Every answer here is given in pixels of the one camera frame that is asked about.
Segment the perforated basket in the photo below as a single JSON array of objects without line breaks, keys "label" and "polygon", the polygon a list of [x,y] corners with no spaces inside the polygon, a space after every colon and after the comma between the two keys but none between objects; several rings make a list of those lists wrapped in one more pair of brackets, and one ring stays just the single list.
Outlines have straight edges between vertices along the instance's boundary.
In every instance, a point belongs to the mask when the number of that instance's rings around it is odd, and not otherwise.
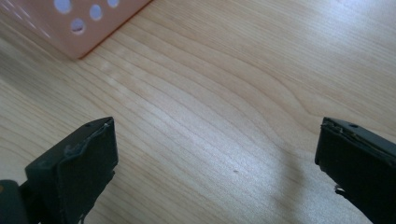
[{"label": "perforated basket", "polygon": [[98,45],[150,0],[0,0],[0,8],[71,58]]}]

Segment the wooden table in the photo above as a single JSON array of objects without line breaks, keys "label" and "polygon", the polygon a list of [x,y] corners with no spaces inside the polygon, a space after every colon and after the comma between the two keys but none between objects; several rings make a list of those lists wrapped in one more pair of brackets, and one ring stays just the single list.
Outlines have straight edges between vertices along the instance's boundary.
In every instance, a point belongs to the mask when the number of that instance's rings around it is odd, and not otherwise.
[{"label": "wooden table", "polygon": [[86,223],[368,223],[314,164],[323,117],[396,142],[393,0],[154,0],[72,61],[1,14],[0,179],[113,116]]}]

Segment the table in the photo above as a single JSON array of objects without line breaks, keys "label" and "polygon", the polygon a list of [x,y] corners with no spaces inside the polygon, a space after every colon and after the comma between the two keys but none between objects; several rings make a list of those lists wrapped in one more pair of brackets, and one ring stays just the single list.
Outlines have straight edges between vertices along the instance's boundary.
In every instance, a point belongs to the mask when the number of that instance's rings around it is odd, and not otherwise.
[{"label": "table", "polygon": [[396,142],[392,0],[155,0],[81,60],[0,14],[0,179],[114,117],[86,223],[370,223],[314,164],[323,117]]}]

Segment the pink plastic container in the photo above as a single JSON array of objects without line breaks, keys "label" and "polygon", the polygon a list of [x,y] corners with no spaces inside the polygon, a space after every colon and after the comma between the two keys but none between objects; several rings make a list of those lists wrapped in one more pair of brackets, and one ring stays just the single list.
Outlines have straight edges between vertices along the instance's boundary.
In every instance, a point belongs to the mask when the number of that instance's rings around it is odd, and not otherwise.
[{"label": "pink plastic container", "polygon": [[0,0],[0,9],[71,58],[81,58],[150,0]]}]

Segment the basket hole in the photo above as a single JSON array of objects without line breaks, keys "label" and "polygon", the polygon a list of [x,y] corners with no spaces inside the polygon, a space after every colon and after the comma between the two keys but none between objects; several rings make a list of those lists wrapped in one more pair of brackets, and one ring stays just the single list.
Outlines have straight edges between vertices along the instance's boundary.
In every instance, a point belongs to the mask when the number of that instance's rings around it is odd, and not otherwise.
[{"label": "basket hole", "polygon": [[117,7],[120,3],[120,0],[107,0],[107,3],[110,7]]},{"label": "basket hole", "polygon": [[55,5],[56,10],[63,14],[69,12],[72,9],[70,0],[54,0],[53,4]]},{"label": "basket hole", "polygon": [[90,16],[94,21],[99,21],[102,18],[102,8],[98,5],[91,6]]},{"label": "basket hole", "polygon": [[80,18],[76,18],[70,23],[70,29],[73,34],[82,35],[85,31],[85,22]]}]

